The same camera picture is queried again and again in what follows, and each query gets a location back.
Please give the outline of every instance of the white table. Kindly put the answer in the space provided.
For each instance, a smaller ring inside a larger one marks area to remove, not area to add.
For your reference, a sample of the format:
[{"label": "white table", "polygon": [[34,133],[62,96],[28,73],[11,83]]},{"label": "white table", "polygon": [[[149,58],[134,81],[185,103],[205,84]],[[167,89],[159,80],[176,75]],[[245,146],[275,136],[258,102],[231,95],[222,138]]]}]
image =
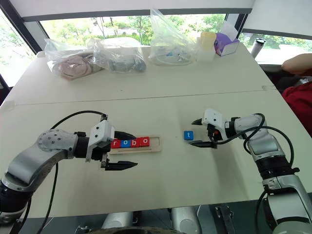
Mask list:
[{"label": "white table", "polygon": [[[214,108],[226,117],[263,113],[267,123],[285,132],[293,142],[294,166],[303,185],[312,192],[312,142],[301,123],[276,90],[186,97],[65,102],[0,108],[0,175],[19,152],[31,146],[40,133],[68,114],[99,110],[109,114],[118,130],[135,135],[160,135],[159,153],[111,155],[112,162],[129,160],[138,165],[120,172],[104,172],[99,162],[63,160],[51,216],[90,215],[110,212],[212,204],[257,199],[261,177],[243,141],[236,139],[217,150],[193,147],[183,140],[183,130],[194,130],[206,139],[206,129],[191,122]],[[96,115],[74,117],[60,128],[85,131],[98,122]],[[285,153],[285,140],[275,134]],[[52,189],[54,170],[35,192],[30,217],[43,217]]]},{"label": "white table", "polygon": [[156,66],[148,62],[149,47],[143,47],[147,70],[130,74],[99,71],[72,81],[52,74],[47,58],[35,58],[7,100],[22,104],[116,100],[232,93],[275,89],[246,47],[211,63],[187,66]]}]

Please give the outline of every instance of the window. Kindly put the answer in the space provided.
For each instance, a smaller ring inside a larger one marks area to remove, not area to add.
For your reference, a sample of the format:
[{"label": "window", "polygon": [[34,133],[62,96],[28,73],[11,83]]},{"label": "window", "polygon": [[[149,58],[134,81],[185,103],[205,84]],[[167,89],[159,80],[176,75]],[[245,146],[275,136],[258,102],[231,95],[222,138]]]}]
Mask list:
[{"label": "window", "polygon": [[34,52],[0,10],[0,73],[9,87],[17,83],[34,57]]},{"label": "window", "polygon": [[271,35],[241,33],[239,40],[251,51],[254,40],[263,38],[266,43],[255,60],[259,64],[282,64],[294,56],[312,53],[312,40]]},{"label": "window", "polygon": [[[218,32],[225,14],[167,15],[173,24],[194,41],[203,31]],[[97,17],[41,21],[50,38],[73,45],[85,45],[90,38],[133,37],[150,45],[153,35],[149,16]]]}]

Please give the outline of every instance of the tissue box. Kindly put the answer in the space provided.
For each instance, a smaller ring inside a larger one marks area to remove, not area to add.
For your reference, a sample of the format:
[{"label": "tissue box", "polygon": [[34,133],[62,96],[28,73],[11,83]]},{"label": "tissue box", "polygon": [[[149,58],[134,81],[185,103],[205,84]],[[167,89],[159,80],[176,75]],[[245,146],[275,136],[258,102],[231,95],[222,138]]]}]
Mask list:
[{"label": "tissue box", "polygon": [[218,55],[224,56],[234,53],[238,47],[238,44],[238,39],[231,41],[227,35],[223,33],[216,33],[214,49]]}]

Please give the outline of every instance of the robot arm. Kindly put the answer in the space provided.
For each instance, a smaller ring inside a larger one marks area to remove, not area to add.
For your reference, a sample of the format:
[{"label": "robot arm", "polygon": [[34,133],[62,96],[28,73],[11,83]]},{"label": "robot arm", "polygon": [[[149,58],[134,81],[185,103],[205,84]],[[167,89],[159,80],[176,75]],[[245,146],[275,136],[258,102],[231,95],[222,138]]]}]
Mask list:
[{"label": "robot arm", "polygon": [[[235,135],[247,139],[254,133],[262,121],[260,114],[248,117],[233,117],[227,121],[224,116],[212,109],[207,109],[202,119],[192,124],[207,126],[211,142],[193,141],[197,147],[216,148],[227,143]],[[301,231],[312,233],[312,205],[300,179],[286,160],[285,153],[276,138],[268,132],[266,122],[247,142],[247,147],[263,179],[264,190],[268,194],[264,199],[264,210],[268,225],[274,233],[280,231]]]},{"label": "robot arm", "polygon": [[30,197],[63,159],[75,157],[100,160],[105,170],[125,170],[137,165],[128,161],[110,163],[107,154],[114,138],[135,139],[131,134],[115,131],[103,119],[91,129],[90,137],[83,132],[68,133],[51,129],[42,133],[35,144],[17,155],[0,181],[0,224],[15,221],[23,213]]}]

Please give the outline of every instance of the clear plastic bag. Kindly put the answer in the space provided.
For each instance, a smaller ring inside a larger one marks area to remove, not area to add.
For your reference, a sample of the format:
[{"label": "clear plastic bag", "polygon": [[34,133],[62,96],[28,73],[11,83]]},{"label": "clear plastic bag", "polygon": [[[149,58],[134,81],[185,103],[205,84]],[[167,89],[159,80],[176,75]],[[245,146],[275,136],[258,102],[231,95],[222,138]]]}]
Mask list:
[{"label": "clear plastic bag", "polygon": [[93,49],[70,46],[56,40],[46,39],[45,56],[51,72],[72,80],[98,72],[102,68],[93,64]]},{"label": "clear plastic bag", "polygon": [[164,15],[151,9],[153,38],[149,59],[157,65],[186,65],[195,58],[195,43],[176,29]]},{"label": "clear plastic bag", "polygon": [[88,42],[88,47],[94,47],[94,64],[122,73],[145,71],[146,63],[140,46],[140,42],[128,37],[92,39]]}]

